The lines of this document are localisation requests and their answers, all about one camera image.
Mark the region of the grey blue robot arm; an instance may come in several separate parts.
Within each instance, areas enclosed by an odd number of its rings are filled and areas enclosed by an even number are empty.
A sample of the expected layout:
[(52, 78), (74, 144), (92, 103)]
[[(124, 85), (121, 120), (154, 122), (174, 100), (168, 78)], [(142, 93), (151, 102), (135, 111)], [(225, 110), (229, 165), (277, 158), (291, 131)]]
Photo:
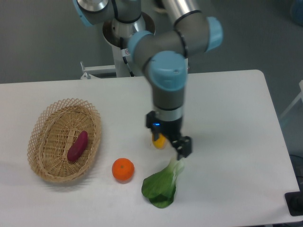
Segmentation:
[(105, 37), (112, 45), (129, 51), (126, 67), (134, 64), (152, 89), (153, 110), (146, 115), (146, 127), (154, 139), (163, 135), (181, 159), (192, 153), (192, 139), (181, 134), (187, 58), (221, 45), (223, 28), (215, 17), (203, 15), (194, 0), (163, 2), (173, 30), (159, 36), (146, 22), (139, 0), (75, 0), (74, 7), (83, 24), (110, 24)]

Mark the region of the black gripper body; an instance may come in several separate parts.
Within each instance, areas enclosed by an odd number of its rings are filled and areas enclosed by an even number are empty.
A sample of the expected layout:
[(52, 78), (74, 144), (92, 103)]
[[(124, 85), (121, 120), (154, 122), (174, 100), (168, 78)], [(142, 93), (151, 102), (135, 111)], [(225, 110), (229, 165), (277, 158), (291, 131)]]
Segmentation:
[(160, 131), (170, 142), (178, 135), (181, 135), (183, 117), (174, 121), (163, 121), (156, 117), (156, 112), (151, 111), (146, 115), (146, 127), (151, 130), (152, 125), (160, 125)]

